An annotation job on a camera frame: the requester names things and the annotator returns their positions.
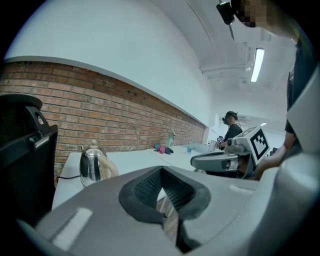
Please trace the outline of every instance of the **electric kettle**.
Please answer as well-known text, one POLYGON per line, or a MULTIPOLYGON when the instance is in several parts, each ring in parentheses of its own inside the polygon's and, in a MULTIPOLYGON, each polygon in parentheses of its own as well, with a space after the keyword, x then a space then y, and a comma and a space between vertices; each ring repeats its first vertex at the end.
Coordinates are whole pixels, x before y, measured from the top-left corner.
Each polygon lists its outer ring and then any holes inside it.
POLYGON ((81 146, 80 179, 84 188, 119 175, 116 165, 107 158, 106 152, 97 144, 93 139, 89 147, 84 149, 81 146))

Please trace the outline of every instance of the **person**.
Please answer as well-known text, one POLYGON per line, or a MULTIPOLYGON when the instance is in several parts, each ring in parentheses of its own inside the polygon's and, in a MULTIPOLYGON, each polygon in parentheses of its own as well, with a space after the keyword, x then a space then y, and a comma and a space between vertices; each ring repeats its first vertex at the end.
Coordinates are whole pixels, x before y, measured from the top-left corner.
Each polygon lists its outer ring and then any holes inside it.
POLYGON ((222 118, 223 123, 228 126, 228 131, 224 136, 223 142, 216 143, 215 147, 217 149, 223 150, 227 145, 227 140, 231 139, 233 137, 236 137, 240 133, 242 133, 241 125, 238 121, 238 113, 235 113, 233 111, 228 111, 225 116, 222 118))
MULTIPOLYGON (((272 0, 231 0, 235 16, 247 27, 259 27, 274 36, 291 39, 296 44, 295 64, 287 80, 287 111, 308 83, 317 64, 311 43, 296 22, 272 0)), ((302 152, 288 120, 283 145, 257 166, 253 179, 260 180, 265 170, 278 167, 285 159, 302 152)))

